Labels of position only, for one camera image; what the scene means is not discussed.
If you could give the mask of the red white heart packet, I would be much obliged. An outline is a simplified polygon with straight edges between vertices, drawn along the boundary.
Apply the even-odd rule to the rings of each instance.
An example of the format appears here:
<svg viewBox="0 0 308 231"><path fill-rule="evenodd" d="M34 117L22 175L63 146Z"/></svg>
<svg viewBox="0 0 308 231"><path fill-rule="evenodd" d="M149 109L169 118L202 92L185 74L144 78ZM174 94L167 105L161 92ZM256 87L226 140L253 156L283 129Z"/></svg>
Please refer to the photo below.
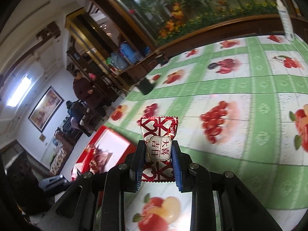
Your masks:
<svg viewBox="0 0 308 231"><path fill-rule="evenodd" d="M172 142L177 134L177 116L153 116L140 119L145 142L143 182L173 182Z"/></svg>

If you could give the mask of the red white tray box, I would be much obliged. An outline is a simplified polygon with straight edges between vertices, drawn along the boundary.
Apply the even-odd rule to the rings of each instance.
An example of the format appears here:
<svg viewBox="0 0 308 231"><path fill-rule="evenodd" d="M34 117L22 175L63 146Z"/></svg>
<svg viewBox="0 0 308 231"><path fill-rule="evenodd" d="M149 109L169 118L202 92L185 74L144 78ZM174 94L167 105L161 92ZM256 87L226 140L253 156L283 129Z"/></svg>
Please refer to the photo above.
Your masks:
<svg viewBox="0 0 308 231"><path fill-rule="evenodd" d="M93 152L89 150L92 146L108 154L103 172L109 171L115 165L124 163L127 155L136 151L136 146L132 142L128 141L115 130L103 125L84 148L73 166L72 181L77 179L77 172L83 174L90 170L89 163L92 157L89 154L93 154Z"/></svg>

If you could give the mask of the person in dark coat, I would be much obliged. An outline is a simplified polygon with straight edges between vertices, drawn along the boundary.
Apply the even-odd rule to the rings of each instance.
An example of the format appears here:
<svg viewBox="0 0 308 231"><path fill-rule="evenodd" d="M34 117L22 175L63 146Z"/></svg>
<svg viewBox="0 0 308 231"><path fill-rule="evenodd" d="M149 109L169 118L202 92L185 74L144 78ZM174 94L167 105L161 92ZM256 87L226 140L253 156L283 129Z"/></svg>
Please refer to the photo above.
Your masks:
<svg viewBox="0 0 308 231"><path fill-rule="evenodd" d="M89 109L101 117L106 116L106 111L103 108L106 101L103 94L93 87L93 84L82 76L79 69L74 71L73 90L76 97L85 102Z"/></svg>

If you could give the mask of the black cylindrical container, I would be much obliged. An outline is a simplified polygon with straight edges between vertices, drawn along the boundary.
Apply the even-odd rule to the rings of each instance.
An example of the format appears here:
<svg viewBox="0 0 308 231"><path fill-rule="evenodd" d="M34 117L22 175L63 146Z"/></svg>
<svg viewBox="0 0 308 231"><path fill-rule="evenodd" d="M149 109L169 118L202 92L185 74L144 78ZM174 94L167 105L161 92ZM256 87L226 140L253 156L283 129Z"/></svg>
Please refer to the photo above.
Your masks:
<svg viewBox="0 0 308 231"><path fill-rule="evenodd" d="M156 82L148 78L142 78L136 85L142 95L149 94L155 88Z"/></svg>

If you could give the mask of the grey thermos jug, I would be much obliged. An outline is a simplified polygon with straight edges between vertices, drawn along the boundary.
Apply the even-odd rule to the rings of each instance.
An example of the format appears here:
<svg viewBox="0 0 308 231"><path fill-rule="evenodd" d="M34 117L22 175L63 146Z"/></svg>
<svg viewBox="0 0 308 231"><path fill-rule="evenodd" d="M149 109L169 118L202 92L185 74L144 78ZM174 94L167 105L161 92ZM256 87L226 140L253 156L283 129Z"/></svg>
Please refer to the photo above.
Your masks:
<svg viewBox="0 0 308 231"><path fill-rule="evenodd" d="M126 60L124 60L118 52L111 53L110 62L111 65L118 70L124 70L128 67L128 63L126 62Z"/></svg>

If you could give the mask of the blue thermos jug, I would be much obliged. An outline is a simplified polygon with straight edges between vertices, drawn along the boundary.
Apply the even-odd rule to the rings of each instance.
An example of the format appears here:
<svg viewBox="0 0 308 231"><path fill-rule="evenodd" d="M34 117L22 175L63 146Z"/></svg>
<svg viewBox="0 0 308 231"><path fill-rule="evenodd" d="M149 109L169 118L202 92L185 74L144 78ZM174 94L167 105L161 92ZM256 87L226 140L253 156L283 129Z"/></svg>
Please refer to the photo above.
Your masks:
<svg viewBox="0 0 308 231"><path fill-rule="evenodd" d="M126 59L131 64L136 64L138 62L138 57L136 52L127 42L123 42L120 44L120 52L126 57Z"/></svg>

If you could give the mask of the small black box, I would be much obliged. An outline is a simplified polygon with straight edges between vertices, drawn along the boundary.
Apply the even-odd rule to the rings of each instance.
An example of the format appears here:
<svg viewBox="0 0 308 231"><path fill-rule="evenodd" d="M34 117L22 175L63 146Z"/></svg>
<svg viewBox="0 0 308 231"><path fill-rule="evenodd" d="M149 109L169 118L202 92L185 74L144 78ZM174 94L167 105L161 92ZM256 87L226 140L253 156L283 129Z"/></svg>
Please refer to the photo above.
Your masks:
<svg viewBox="0 0 308 231"><path fill-rule="evenodd" d="M169 62L169 59L164 54L159 54L156 56L156 61L159 65L164 66Z"/></svg>

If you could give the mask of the white spray bottle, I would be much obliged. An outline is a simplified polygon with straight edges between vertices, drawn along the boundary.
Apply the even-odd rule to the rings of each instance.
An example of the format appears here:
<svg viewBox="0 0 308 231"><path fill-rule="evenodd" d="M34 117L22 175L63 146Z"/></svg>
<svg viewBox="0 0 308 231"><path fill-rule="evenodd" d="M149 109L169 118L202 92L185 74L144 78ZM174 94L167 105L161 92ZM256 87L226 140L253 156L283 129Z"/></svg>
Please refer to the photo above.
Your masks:
<svg viewBox="0 0 308 231"><path fill-rule="evenodd" d="M285 7L285 5L281 0L276 0L276 3L277 3L278 14L280 16L282 26L285 32L285 38L288 41L293 41L295 39L295 35L293 32L293 26L287 8Z"/></svg>

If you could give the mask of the framed wall painting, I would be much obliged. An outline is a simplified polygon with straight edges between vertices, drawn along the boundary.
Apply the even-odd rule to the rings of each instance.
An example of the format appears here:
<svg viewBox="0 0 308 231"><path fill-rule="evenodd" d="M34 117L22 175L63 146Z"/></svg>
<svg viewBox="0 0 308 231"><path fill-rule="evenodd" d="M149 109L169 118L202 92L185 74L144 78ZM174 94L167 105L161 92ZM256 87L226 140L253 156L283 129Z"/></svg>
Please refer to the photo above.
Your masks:
<svg viewBox="0 0 308 231"><path fill-rule="evenodd" d="M28 119L43 133L49 121L64 102L63 98L50 86L31 111Z"/></svg>

